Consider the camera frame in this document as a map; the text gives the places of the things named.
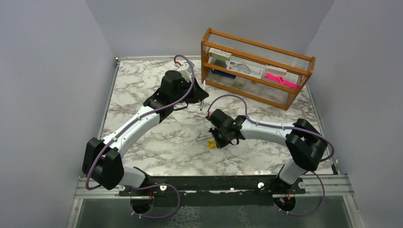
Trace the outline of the yellow pen cap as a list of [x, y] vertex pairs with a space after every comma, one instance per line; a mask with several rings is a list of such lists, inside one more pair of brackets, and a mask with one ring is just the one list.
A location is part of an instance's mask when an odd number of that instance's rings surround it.
[[216, 142], [215, 141], [208, 141], [207, 143], [208, 148], [214, 149], [217, 148]]

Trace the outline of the grey pen teal end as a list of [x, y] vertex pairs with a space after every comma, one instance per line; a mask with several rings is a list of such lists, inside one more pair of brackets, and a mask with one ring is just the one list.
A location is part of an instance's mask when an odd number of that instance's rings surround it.
[[195, 140], [196, 140], [196, 141], [200, 141], [200, 140], [209, 139], [210, 137], [211, 137], [211, 135], [208, 134], [208, 135], [199, 136], [199, 137], [197, 137]]

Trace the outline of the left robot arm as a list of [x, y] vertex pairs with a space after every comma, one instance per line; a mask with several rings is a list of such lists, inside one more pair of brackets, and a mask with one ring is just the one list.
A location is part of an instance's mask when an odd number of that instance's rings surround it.
[[82, 172], [107, 190], [118, 185], [131, 186], [136, 194], [144, 195], [149, 190], [146, 173], [125, 167], [122, 158], [145, 133], [175, 111], [176, 104], [196, 104], [208, 96], [192, 69], [166, 71], [160, 87], [129, 121], [105, 138], [93, 137], [87, 142]]

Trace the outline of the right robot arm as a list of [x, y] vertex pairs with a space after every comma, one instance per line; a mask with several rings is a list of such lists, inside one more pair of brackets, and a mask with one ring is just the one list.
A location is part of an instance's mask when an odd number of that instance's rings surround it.
[[258, 122], [245, 115], [232, 118], [216, 109], [206, 116], [213, 125], [209, 129], [217, 147], [237, 145], [240, 140], [262, 140], [288, 148], [292, 160], [285, 164], [275, 177], [273, 188], [286, 193], [297, 179], [308, 171], [316, 171], [329, 143], [305, 119], [294, 123], [275, 125]]

